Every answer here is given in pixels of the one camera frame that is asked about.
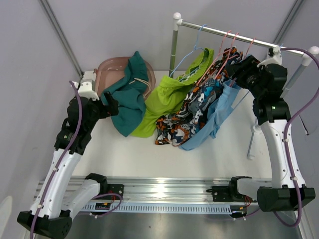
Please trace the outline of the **teal green shorts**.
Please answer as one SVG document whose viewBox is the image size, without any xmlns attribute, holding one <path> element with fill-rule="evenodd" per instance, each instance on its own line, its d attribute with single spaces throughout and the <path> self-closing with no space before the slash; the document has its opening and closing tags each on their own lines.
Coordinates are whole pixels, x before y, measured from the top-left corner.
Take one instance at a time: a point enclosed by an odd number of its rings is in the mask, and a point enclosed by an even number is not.
<svg viewBox="0 0 319 239">
<path fill-rule="evenodd" d="M 129 136 L 142 122 L 146 112 L 144 92 L 149 86 L 147 67 L 138 51 L 128 59 L 124 77 L 107 87 L 100 95 L 104 104 L 103 93 L 109 91 L 118 101 L 119 113 L 111 116 L 116 130 L 124 137 Z"/>
</svg>

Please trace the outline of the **light blue shorts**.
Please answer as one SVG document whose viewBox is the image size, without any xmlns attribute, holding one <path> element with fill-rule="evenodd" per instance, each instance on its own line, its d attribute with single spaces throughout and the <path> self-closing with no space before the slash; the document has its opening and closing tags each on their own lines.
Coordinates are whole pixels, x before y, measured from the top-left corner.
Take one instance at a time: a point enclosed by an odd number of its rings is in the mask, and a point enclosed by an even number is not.
<svg viewBox="0 0 319 239">
<path fill-rule="evenodd" d="M 179 146 L 179 148 L 185 151 L 190 151 L 199 147 L 207 138 L 216 138 L 221 125 L 234 110 L 232 105 L 240 89 L 241 88 L 236 83 L 232 83 L 232 80 L 224 82 L 221 96 L 208 108 L 208 120 L 205 126 L 200 129 L 195 136 Z"/>
</svg>

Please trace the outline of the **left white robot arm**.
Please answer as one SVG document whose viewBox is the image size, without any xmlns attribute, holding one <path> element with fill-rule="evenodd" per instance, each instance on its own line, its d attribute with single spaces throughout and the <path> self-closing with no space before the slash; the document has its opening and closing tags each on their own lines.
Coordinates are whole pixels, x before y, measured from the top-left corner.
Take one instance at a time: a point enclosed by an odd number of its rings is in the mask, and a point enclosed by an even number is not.
<svg viewBox="0 0 319 239">
<path fill-rule="evenodd" d="M 107 177 L 90 173 L 78 190 L 65 198 L 72 173 L 82 158 L 91 133 L 100 119 L 118 114 L 118 101 L 109 92 L 100 100 L 77 94 L 69 103 L 67 118 L 56 137 L 54 153 L 44 184 L 28 211 L 22 211 L 17 222 L 35 234 L 50 239 L 64 239 L 73 219 L 92 199 L 114 197 L 109 191 Z"/>
</svg>

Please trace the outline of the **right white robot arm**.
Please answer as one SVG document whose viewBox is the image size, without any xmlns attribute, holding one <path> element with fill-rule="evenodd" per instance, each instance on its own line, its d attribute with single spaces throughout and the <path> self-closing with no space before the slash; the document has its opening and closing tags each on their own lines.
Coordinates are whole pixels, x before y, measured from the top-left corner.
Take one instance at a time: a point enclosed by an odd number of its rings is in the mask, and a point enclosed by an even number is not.
<svg viewBox="0 0 319 239">
<path fill-rule="evenodd" d="M 298 167 L 291 136 L 291 114 L 281 97 L 288 71 L 278 63 L 261 64 L 249 56 L 227 65 L 230 78 L 253 95 L 253 112 L 265 137 L 271 162 L 271 183 L 251 177 L 232 177 L 228 197 L 239 201 L 244 196 L 258 202 L 263 212 L 301 210 L 316 193 L 306 186 Z"/>
</svg>

